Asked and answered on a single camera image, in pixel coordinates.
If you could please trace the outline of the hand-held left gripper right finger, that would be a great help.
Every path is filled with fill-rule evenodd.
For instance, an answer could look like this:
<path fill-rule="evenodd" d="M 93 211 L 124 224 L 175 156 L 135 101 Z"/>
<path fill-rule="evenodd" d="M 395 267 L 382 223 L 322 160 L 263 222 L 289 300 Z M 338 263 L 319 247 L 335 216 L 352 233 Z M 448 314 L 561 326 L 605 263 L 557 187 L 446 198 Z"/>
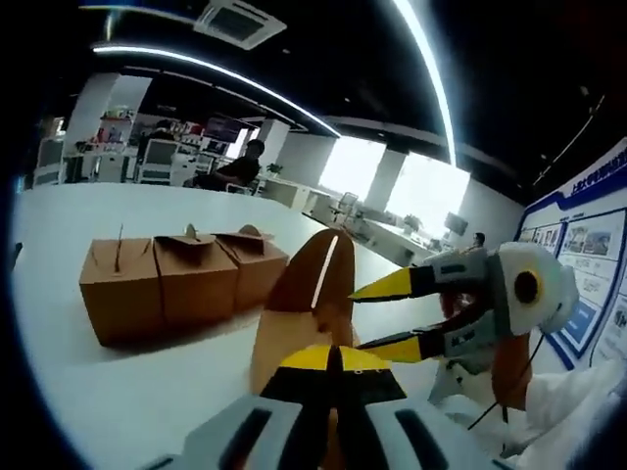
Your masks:
<path fill-rule="evenodd" d="M 424 399 L 408 396 L 388 363 L 338 348 L 338 435 L 349 469 L 508 469 Z"/>

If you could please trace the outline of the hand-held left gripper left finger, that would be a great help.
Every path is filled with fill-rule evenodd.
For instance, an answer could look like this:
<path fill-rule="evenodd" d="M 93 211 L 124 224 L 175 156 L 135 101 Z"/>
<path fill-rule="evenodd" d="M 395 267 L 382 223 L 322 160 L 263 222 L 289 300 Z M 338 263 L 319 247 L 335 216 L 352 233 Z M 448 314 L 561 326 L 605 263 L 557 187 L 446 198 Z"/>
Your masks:
<path fill-rule="evenodd" d="M 191 431 L 179 454 L 148 469 L 317 469 L 328 448 L 339 348 L 313 345 L 281 361 L 258 394 Z"/>

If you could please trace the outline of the person's right hand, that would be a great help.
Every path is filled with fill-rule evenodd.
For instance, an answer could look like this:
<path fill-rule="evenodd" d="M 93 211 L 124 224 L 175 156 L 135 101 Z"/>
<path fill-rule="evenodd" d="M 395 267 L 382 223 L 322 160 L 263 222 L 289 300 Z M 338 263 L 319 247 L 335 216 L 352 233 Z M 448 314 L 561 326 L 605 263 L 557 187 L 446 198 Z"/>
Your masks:
<path fill-rule="evenodd" d="M 440 306 L 446 319 L 456 316 L 472 302 L 473 298 L 464 293 L 449 292 L 440 295 Z"/>

